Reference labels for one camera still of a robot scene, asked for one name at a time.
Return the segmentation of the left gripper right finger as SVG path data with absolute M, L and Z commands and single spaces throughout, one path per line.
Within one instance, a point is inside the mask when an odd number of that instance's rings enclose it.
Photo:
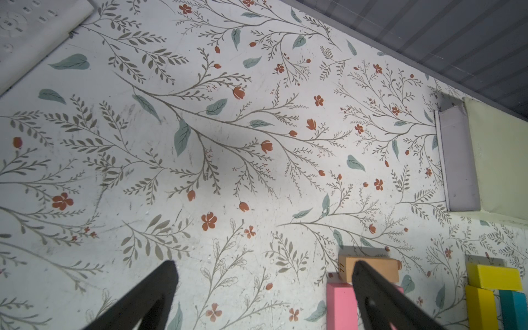
M 352 286 L 365 329 L 444 329 L 364 261 L 353 268 Z

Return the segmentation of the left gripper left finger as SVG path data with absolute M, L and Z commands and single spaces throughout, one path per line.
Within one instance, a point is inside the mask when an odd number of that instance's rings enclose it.
M 179 282 L 174 261 L 165 261 L 86 329 L 164 329 Z

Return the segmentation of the tan block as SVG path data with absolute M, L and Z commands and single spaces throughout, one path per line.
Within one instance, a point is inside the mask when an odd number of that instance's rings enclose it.
M 352 284 L 353 269 L 358 261 L 364 261 L 390 283 L 400 282 L 400 262 L 393 258 L 338 256 L 338 273 L 342 281 Z

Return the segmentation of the yellow block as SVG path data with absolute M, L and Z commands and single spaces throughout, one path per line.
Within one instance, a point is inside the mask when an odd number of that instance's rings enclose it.
M 489 290 L 466 286 L 469 330 L 498 330 L 494 293 Z
M 486 290 L 521 292 L 521 275 L 516 268 L 469 263 L 466 265 L 469 285 Z

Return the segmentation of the teal block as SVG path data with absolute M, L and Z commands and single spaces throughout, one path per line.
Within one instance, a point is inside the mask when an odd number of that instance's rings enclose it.
M 526 295 L 500 290 L 499 296 L 504 330 L 528 330 Z

